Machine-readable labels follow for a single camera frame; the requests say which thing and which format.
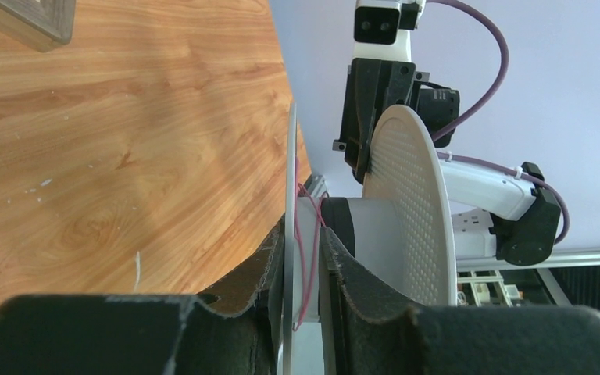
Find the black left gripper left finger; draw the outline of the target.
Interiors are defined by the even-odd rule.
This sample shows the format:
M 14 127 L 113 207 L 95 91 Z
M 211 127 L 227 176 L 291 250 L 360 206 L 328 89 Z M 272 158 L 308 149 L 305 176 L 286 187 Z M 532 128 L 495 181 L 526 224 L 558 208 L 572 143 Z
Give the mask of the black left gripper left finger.
M 0 374 L 274 374 L 284 221 L 196 294 L 20 295 L 0 305 Z

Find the white perforated cable spool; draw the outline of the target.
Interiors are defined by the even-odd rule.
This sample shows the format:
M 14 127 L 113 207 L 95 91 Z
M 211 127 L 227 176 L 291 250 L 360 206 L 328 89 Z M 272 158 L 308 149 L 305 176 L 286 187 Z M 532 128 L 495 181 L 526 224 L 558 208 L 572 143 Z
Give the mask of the white perforated cable spool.
M 288 140 L 283 256 L 282 344 L 278 373 L 299 374 L 296 330 L 320 322 L 320 234 L 331 229 L 347 251 L 383 282 L 421 305 L 456 303 L 455 242 L 448 211 L 429 223 L 399 199 L 302 198 L 295 173 L 296 136 Z

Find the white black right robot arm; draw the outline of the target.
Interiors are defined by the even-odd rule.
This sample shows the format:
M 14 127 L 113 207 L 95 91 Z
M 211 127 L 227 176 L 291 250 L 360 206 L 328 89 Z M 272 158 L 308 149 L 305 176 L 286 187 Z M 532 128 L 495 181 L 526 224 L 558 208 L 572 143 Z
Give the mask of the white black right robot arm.
M 458 258 L 544 262 L 568 230 L 564 201 L 531 162 L 512 169 L 448 152 L 459 110 L 459 92 L 415 64 L 356 58 L 334 145 L 365 197 L 399 199 L 421 223 L 449 202 L 468 205 L 452 216 Z

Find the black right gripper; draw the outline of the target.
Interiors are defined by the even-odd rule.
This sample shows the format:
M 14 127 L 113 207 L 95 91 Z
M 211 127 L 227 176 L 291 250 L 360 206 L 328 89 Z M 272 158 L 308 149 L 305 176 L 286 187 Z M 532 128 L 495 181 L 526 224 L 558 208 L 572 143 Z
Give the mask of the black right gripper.
M 339 138 L 333 150 L 343 152 L 352 175 L 370 168 L 370 148 L 381 115 L 393 105 L 417 107 L 420 85 L 430 74 L 413 62 L 355 58 L 348 68 Z

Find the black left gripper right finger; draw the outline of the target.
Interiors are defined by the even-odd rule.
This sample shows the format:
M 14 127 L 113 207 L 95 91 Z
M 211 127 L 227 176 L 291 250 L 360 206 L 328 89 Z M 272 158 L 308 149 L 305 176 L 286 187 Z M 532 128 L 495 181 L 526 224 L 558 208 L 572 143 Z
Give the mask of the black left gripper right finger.
M 328 374 L 600 374 L 600 312 L 588 307 L 426 306 L 320 234 Z

